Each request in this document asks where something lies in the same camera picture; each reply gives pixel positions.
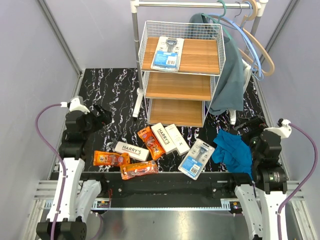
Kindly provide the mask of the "orange razor bag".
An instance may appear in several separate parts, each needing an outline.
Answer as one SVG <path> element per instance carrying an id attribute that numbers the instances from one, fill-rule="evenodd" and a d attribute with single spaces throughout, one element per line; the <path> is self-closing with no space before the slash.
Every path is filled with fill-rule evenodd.
<path id="1" fill-rule="evenodd" d="M 151 153 L 151 157 L 153 160 L 159 159 L 165 153 L 164 149 L 162 148 L 161 144 L 159 143 L 149 126 L 143 128 L 137 134 L 145 143 L 147 149 Z"/>
<path id="2" fill-rule="evenodd" d="M 114 166 L 130 164 L 130 156 L 128 153 L 95 151 L 93 156 L 94 166 Z"/>
<path id="3" fill-rule="evenodd" d="M 121 165 L 120 173 L 123 180 L 129 180 L 139 176 L 157 174 L 158 165 L 154 160 Z"/>

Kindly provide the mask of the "blue razor blister pack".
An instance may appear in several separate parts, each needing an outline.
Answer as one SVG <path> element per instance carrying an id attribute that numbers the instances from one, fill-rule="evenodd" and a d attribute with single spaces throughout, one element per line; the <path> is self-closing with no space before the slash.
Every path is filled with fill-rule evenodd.
<path id="1" fill-rule="evenodd" d="M 197 139 L 180 163 L 178 170 L 196 181 L 214 151 L 214 147 L 201 139 Z"/>

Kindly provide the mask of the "orange razor bag front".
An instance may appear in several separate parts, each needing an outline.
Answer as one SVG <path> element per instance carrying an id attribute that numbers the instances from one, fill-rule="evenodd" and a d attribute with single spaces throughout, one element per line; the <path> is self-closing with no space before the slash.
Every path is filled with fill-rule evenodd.
<path id="1" fill-rule="evenodd" d="M 120 173 L 123 180 L 129 180 L 139 176 L 157 174 L 158 165 L 154 160 L 121 165 Z"/>

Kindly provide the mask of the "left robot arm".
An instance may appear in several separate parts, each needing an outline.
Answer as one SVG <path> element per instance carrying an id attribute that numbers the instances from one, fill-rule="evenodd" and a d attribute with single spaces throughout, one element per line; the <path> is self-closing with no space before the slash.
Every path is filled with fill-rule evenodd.
<path id="1" fill-rule="evenodd" d="M 89 179 L 79 185 L 85 167 L 84 147 L 89 136 L 112 122 L 112 114 L 95 104 L 95 115 L 84 105 L 68 107 L 61 144 L 54 154 L 59 161 L 59 175 L 55 195 L 45 221 L 36 226 L 42 240 L 84 240 L 87 236 L 87 218 L 96 198 L 108 193 L 106 183 Z"/>

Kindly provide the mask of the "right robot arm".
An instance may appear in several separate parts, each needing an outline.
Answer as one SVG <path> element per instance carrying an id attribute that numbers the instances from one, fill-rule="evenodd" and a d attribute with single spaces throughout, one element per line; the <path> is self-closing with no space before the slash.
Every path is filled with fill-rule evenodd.
<path id="1" fill-rule="evenodd" d="M 286 213 L 279 206 L 287 197 L 287 176 L 279 156 L 281 137 L 269 131 L 265 121 L 256 116 L 236 126 L 247 128 L 242 140 L 252 155 L 253 183 L 233 181 L 227 185 L 228 195 L 238 198 L 251 240 L 288 239 Z"/>

